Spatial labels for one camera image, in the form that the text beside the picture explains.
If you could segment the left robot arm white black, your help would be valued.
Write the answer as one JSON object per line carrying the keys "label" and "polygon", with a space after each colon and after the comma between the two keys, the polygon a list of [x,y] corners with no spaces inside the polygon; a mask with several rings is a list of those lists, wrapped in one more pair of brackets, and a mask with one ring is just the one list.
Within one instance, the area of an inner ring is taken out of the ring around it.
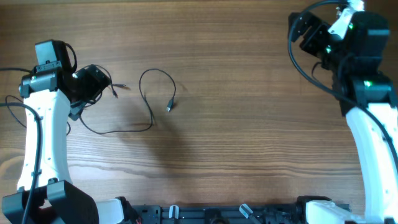
{"label": "left robot arm white black", "polygon": [[77,120],[111,83],[94,65],[78,71],[71,46],[61,40],[35,45],[38,64],[22,77],[26,112],[24,165],[17,192],[3,197],[11,223],[135,223],[139,214],[124,197],[95,202],[72,184],[67,162],[67,123]]}

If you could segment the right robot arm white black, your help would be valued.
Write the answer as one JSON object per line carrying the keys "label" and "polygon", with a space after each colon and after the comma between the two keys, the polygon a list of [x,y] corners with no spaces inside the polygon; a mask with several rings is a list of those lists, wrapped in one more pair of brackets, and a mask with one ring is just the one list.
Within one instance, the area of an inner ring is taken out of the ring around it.
{"label": "right robot arm white black", "polygon": [[379,14],[345,10],[334,24],[310,11],[289,16],[288,41],[332,72],[334,96],[354,137],[363,176],[365,212],[354,215],[326,200],[304,203],[306,223],[397,222],[397,96],[379,70],[389,24]]}

